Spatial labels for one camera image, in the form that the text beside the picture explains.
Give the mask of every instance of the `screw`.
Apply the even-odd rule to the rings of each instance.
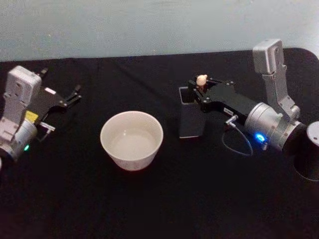
[[[263,151],[266,151],[267,148],[268,148],[268,144],[267,143],[263,143],[261,148],[262,148]]]

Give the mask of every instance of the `white bowl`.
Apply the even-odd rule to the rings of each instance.
[[[137,171],[153,161],[163,141],[163,129],[153,116],[127,111],[113,116],[104,124],[100,141],[119,167]]]

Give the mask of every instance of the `black table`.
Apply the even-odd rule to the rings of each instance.
[[[318,120],[318,59],[302,49],[285,49],[285,58],[300,120]],[[57,130],[2,172],[0,238],[319,236],[319,185],[301,178],[291,158],[256,144],[253,157],[228,151],[220,113],[209,114],[200,139],[178,138],[178,87],[197,74],[233,80],[239,92],[267,102],[251,51],[3,62],[1,94],[16,65],[48,66],[43,85],[67,96],[81,84],[83,100],[50,116]],[[164,130],[156,158],[139,172],[121,170],[99,142],[105,121],[128,110],[153,115]],[[243,144],[236,134],[228,140]]]

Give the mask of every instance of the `water in bowl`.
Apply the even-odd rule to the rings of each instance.
[[[111,142],[110,151],[117,158],[137,160],[156,149],[155,138],[146,130],[130,128],[118,134]]]

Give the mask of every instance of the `cable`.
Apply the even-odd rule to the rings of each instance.
[[[251,143],[249,142],[248,138],[246,137],[246,135],[244,135],[244,133],[243,133],[239,128],[237,128],[237,126],[232,125],[232,127],[233,127],[235,130],[237,130],[237,131],[243,136],[243,138],[245,139],[245,141],[247,142],[247,144],[248,144],[248,146],[249,146],[250,154],[248,154],[248,153],[243,153],[243,152],[237,151],[237,150],[235,150],[235,149],[229,147],[229,146],[225,143],[225,140],[224,140],[224,137],[225,137],[226,132],[224,132],[223,135],[222,135],[222,137],[221,137],[221,141],[223,142],[224,146],[225,146],[226,148],[228,148],[229,150],[231,150],[231,151],[233,151],[233,152],[235,152],[235,153],[238,153],[238,154],[240,154],[240,155],[247,156],[247,157],[253,156],[254,150],[253,150],[253,147],[251,146]]]

